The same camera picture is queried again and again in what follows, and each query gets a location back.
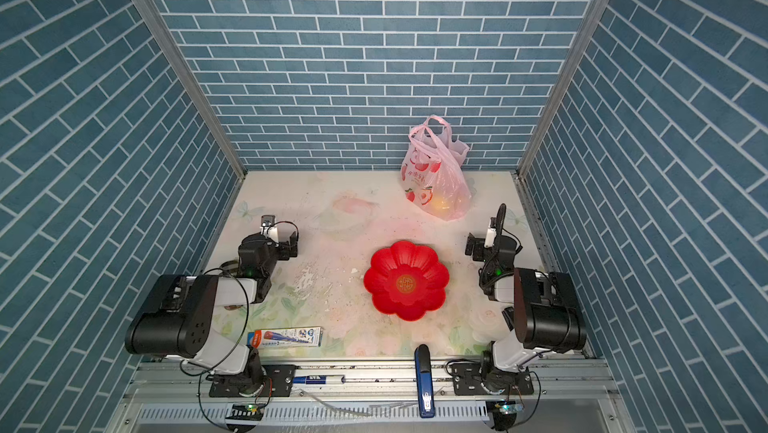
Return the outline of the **pink plastic fruit bag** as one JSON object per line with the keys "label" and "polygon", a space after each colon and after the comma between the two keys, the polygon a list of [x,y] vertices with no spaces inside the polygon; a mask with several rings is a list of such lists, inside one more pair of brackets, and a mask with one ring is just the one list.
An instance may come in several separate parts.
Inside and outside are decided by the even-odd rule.
{"label": "pink plastic fruit bag", "polygon": [[400,168],[408,201],[445,221],[469,211],[471,192],[462,171],[470,146],[453,138],[451,125],[437,115],[410,129],[410,145]]}

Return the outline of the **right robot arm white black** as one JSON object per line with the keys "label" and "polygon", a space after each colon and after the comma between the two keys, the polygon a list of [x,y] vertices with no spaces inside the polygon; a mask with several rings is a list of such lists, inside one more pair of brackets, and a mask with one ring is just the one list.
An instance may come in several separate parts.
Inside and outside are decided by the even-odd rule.
{"label": "right robot arm white black", "polygon": [[581,350],[586,344],[586,322],[571,276],[515,265],[521,250],[513,236],[467,237],[465,254],[482,264],[479,287],[489,300],[504,305],[502,317],[509,329],[483,352],[481,377],[488,381],[525,373],[549,353]]}

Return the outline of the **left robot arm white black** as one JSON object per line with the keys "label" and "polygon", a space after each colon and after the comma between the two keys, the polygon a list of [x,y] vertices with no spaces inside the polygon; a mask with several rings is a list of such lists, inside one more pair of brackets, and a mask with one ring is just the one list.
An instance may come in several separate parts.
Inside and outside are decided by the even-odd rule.
{"label": "left robot arm white black", "polygon": [[256,350],[216,332],[213,315],[218,307],[263,302],[277,263],[298,256],[299,238],[294,231],[281,241],[278,228],[266,226],[241,241],[234,262],[197,276],[161,276],[127,329],[125,349],[134,355],[175,356],[215,375],[261,382]]}

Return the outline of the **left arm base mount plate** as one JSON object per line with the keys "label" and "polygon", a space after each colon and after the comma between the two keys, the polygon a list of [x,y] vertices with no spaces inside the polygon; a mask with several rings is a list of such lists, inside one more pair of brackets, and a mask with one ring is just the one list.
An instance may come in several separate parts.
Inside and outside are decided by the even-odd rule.
{"label": "left arm base mount plate", "polygon": [[262,365],[252,375],[251,369],[236,375],[213,375],[209,396],[212,398],[289,397],[297,367],[289,364]]}

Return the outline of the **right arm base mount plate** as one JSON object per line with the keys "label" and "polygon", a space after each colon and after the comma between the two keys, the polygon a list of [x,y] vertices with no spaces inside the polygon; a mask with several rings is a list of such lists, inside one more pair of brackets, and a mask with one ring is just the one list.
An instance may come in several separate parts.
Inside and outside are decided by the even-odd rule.
{"label": "right arm base mount plate", "polygon": [[529,373],[506,372],[474,361],[451,361],[445,370],[457,396],[521,395],[534,393]]}

